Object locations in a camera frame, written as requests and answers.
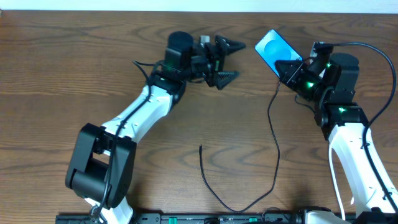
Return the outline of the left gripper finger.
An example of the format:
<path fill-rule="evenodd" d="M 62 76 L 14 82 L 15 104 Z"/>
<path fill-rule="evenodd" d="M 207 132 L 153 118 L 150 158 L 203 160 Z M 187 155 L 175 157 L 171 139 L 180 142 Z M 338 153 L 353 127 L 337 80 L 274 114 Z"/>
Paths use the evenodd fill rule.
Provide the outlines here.
<path fill-rule="evenodd" d="M 222 90 L 224 87 L 229 85 L 233 80 L 239 77 L 238 71 L 222 71 L 218 72 L 215 80 L 215 87 L 218 90 Z"/>
<path fill-rule="evenodd" d="M 221 35 L 215 36 L 216 46 L 224 55 L 233 54 L 239 50 L 245 49 L 246 44 L 243 42 L 227 39 Z"/>

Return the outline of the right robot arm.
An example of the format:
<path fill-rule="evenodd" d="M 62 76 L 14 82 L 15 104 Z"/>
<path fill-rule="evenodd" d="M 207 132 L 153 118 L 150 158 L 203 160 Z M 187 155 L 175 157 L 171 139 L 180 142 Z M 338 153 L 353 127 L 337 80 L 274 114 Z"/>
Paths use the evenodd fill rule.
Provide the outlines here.
<path fill-rule="evenodd" d="M 359 61 L 350 54 L 317 53 L 310 63 L 274 61 L 279 80 L 314 103 L 314 119 L 341 162 L 355 205 L 355 223 L 396 223 L 397 188 L 384 168 L 370 122 L 353 101 Z"/>

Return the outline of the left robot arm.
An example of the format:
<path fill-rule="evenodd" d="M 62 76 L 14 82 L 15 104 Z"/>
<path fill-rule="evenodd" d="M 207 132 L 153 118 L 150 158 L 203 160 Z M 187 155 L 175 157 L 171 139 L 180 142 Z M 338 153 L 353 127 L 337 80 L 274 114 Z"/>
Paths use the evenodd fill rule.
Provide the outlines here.
<path fill-rule="evenodd" d="M 245 44 L 216 35 L 198 42 L 182 31 L 169 35 L 164 59 L 152 63 L 141 94 L 101 126 L 81 128 L 65 176 L 65 185 L 91 205 L 90 223 L 131 223 L 126 199 L 136 148 L 150 128 L 181 100 L 188 82 L 222 90 L 239 75 L 223 69 L 225 58 Z"/>

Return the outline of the blue Galaxy smartphone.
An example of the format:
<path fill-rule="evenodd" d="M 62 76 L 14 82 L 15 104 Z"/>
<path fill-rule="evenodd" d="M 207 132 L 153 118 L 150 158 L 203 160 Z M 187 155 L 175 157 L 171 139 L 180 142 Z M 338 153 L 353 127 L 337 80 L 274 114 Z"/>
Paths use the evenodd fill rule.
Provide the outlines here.
<path fill-rule="evenodd" d="M 254 50 L 279 77 L 275 67 L 277 60 L 302 60 L 302 56 L 274 29 L 269 30 L 255 45 Z"/>

